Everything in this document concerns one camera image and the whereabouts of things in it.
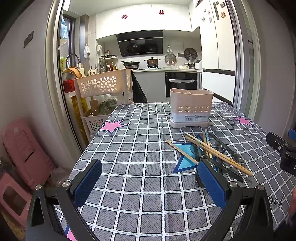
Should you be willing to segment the person's right hand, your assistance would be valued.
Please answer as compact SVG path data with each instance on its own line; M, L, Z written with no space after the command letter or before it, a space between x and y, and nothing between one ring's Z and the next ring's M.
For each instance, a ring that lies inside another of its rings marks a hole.
M292 200L290 202L290 208L288 211L288 219L291 220L296 210L296 188L292 191Z

